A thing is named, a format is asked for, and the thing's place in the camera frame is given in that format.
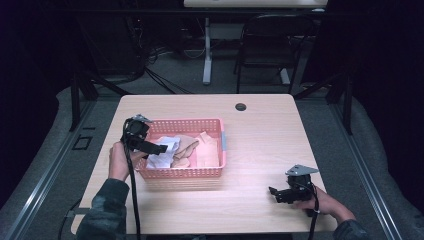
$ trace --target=person's arm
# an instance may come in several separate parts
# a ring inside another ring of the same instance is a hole
[[[319,200],[319,211],[322,214],[330,214],[337,220],[337,229],[333,233],[336,240],[367,240],[369,236],[365,229],[356,221],[355,215],[346,206],[316,187]],[[296,208],[314,209],[315,197],[309,201],[297,202]]]
[[[133,163],[145,153],[131,153]],[[110,151],[109,175],[91,202],[91,209],[81,221],[77,239],[124,239],[126,235],[125,202],[129,187],[125,183],[129,175],[124,146],[118,142]]]

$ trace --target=camera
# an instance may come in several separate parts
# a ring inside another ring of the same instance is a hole
[[[278,203],[292,204],[294,201],[308,201],[312,198],[314,185],[311,181],[311,173],[318,172],[317,169],[295,165],[286,172],[287,183],[290,188],[286,190],[277,190],[269,187],[269,191],[275,196]]]
[[[146,123],[151,122],[153,121],[147,119],[141,114],[137,114],[134,117],[125,120],[121,141],[129,148],[129,150],[138,150],[147,154],[155,155],[166,152],[168,146],[156,145],[146,141],[147,132],[150,128]]]

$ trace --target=table leg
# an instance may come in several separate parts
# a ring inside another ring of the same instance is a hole
[[[209,18],[205,19],[205,67],[203,69],[203,84],[211,84],[212,57]]]

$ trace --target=finger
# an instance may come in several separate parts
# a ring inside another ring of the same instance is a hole
[[[133,160],[133,161],[140,160],[142,157],[144,157],[146,155],[147,155],[147,153],[145,153],[145,152],[131,152],[130,153],[131,160]]]

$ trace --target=wooden table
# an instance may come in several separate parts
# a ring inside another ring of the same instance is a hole
[[[235,108],[247,106],[245,111]],[[143,234],[228,234],[308,232],[311,218],[289,204],[276,203],[272,186],[289,188],[284,174],[295,164],[317,168],[291,95],[143,95],[121,99],[100,151],[80,208],[107,178],[112,144],[122,135],[125,119],[141,113],[149,119],[221,118],[227,165],[220,178],[149,180],[136,174]],[[319,187],[319,173],[311,175]],[[127,232],[136,232],[131,194],[127,199]],[[82,219],[72,224],[75,233]],[[333,231],[336,221],[320,216],[316,231]]]

